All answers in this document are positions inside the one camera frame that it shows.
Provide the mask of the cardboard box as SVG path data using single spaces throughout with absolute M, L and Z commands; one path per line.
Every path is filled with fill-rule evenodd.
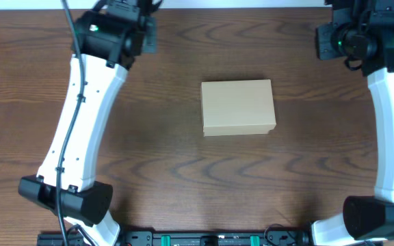
M 269 79 L 201 83 L 205 137 L 267 134 L 276 127 Z

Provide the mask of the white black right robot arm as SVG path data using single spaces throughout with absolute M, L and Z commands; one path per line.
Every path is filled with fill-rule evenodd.
M 317 28 L 321 60 L 343 58 L 367 78 L 375 115 L 378 169 L 372 196 L 349 196 L 340 214 L 311 224 L 312 245 L 379 245 L 394 240 L 394 1 L 332 0 Z

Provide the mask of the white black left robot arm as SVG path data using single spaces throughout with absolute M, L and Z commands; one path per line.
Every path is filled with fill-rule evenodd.
M 98 1 L 79 18 L 65 16 L 72 34 L 68 91 L 38 172 L 22 177 L 18 193 L 66 223 L 89 245 L 115 245 L 120 226 L 109 206 L 113 189 L 96 179 L 99 147 L 114 101 L 137 56 L 156 49 L 153 14 L 159 1 Z

